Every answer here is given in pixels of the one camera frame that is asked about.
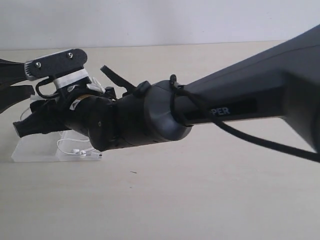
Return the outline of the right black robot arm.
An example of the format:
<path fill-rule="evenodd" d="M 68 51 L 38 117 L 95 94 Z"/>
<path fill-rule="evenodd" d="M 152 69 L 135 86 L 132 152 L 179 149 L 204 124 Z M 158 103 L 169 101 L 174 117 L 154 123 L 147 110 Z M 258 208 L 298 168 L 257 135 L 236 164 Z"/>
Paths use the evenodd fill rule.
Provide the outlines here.
<path fill-rule="evenodd" d="M 312 159 L 320 151 L 320 28 L 318 26 L 229 67 L 183 85 L 177 77 L 133 85 L 107 66 L 101 71 L 125 88 L 117 98 L 89 77 L 81 49 L 25 63 L 28 78 L 52 95 L 39 93 L 31 114 L 13 123 L 19 137 L 73 130 L 99 151 L 185 138 L 197 124 L 213 123 L 244 141 Z M 313 149 L 307 152 L 241 132 L 229 121 L 283 119 Z"/>

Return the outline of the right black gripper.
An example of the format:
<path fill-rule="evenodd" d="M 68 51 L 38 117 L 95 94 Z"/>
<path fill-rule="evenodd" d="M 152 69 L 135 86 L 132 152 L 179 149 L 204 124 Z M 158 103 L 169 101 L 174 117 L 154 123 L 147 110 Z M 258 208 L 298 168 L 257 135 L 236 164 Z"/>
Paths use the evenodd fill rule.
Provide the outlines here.
<path fill-rule="evenodd" d="M 63 101 L 36 100 L 30 104 L 31 115 L 13 123 L 20 138 L 36 134 L 69 131 L 80 132 L 79 125 L 73 122 L 74 111 L 70 109 L 75 97 Z"/>

